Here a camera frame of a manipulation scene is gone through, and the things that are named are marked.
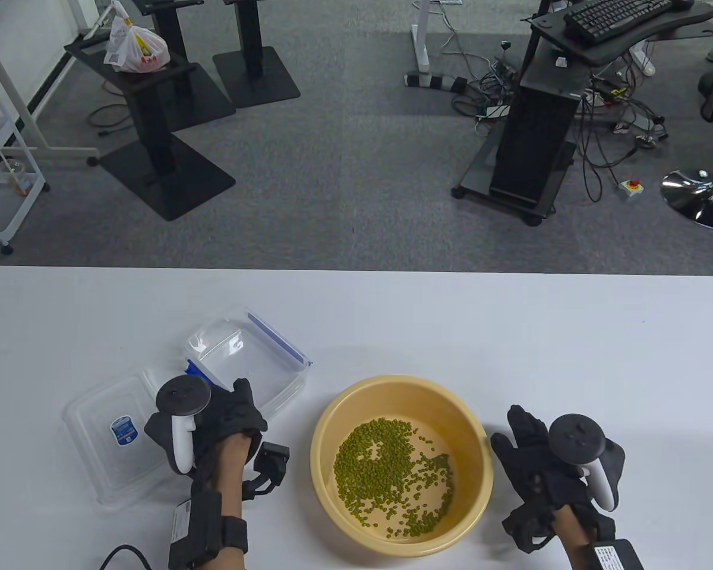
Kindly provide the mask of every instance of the black glove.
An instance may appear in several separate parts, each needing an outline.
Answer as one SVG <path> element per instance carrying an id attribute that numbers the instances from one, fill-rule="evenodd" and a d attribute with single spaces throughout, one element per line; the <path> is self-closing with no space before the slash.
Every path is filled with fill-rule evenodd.
<path id="1" fill-rule="evenodd" d="M 509 409 L 507 421 L 518 447 L 512 447 L 509 438 L 501 433 L 491 436 L 491 447 L 524 502 L 503 521 L 518 548 L 530 553 L 545 546 L 554 537 L 552 512 L 565 505 L 571 505 L 582 526 L 595 529 L 598 540 L 614 539 L 613 519 L 594 508 L 576 466 L 552 453 L 544 422 L 520 406 Z M 534 537 L 544 539 L 534 543 Z"/>
<path id="2" fill-rule="evenodd" d="M 509 409 L 507 421 L 518 447 L 512 447 L 509 438 L 501 433 L 492 435 L 491 447 L 524 502 L 541 495 L 553 510 L 591 502 L 576 466 L 558 459 L 550 451 L 549 431 L 544 422 L 520 406 Z"/>
<path id="3" fill-rule="evenodd" d="M 195 416 L 193 432 L 193 456 L 195 468 L 188 475 L 194 486 L 205 486 L 216 470 L 216 446 L 236 433 L 251 438 L 246 463 L 256 455 L 261 445 L 261 432 L 267 431 L 267 422 L 254 406 L 251 385 L 246 378 L 238 378 L 232 385 L 234 391 L 227 391 L 212 384 L 212 398 L 207 407 Z M 145 433 L 160 445 L 169 458 L 169 465 L 179 473 L 174 462 L 172 447 L 172 418 L 168 413 L 156 412 L 145 425 Z"/>

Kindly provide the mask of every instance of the black keyboard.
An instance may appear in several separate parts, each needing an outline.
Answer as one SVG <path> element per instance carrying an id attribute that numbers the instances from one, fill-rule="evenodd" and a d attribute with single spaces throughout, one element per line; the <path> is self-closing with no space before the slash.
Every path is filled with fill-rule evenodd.
<path id="1" fill-rule="evenodd" d="M 671 0 L 586 0 L 565 14 L 565 33 L 594 45 L 671 10 L 673 5 Z"/>

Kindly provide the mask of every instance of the computer tower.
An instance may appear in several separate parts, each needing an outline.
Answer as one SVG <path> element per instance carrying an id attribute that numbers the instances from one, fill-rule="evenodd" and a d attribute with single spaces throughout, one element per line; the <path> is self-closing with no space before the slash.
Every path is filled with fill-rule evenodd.
<path id="1" fill-rule="evenodd" d="M 575 145 L 565 138 L 576 116 L 580 95 L 549 93 L 519 86 L 497 152 L 490 192 L 537 204 L 550 176 L 564 171 Z"/>

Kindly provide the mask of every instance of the chair base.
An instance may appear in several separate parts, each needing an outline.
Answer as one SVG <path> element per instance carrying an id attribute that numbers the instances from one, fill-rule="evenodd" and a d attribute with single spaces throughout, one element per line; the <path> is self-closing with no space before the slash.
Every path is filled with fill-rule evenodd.
<path id="1" fill-rule="evenodd" d="M 712 173 L 698 169 L 674 170 L 663 179 L 660 193 L 683 217 L 713 228 Z"/>

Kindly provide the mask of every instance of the gray carpet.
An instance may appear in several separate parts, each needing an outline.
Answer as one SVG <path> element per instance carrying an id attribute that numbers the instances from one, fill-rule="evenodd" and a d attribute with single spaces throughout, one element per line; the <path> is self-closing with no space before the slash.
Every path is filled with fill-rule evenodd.
<path id="1" fill-rule="evenodd" d="M 161 220 L 101 168 L 42 162 L 52 192 L 42 195 L 1 263 L 200 268 L 399 271 L 524 271 L 713 274 L 713 230 L 670 210 L 657 183 L 675 166 L 713 166 L 713 125 L 698 115 L 696 82 L 712 40 L 660 43 L 658 74 L 639 97 L 666 116 L 671 138 L 617 168 L 647 190 L 626 204 L 604 176 L 599 204 L 580 168 L 568 174 L 557 214 L 539 228 L 473 201 L 457 182 L 482 138 L 455 115 L 451 96 L 402 86 L 414 67 L 409 0 L 269 0 L 262 33 L 283 58 L 302 97 L 241 109 L 180 138 L 237 185 L 185 217 Z M 525 46 L 533 0 L 466 0 L 449 7 L 468 51 L 492 56 Z M 234 11 L 221 2 L 180 12 L 188 54 L 218 80 L 212 55 L 238 48 Z M 433 21 L 431 53 L 446 38 Z M 474 61 L 476 73 L 485 64 Z M 458 57 L 433 69 L 465 72 Z M 84 117 L 115 98 L 74 65 L 42 115 L 53 144 L 117 148 L 133 133 L 98 138 Z M 620 157 L 629 137 L 607 135 Z M 597 184 L 590 175 L 596 192 Z"/>

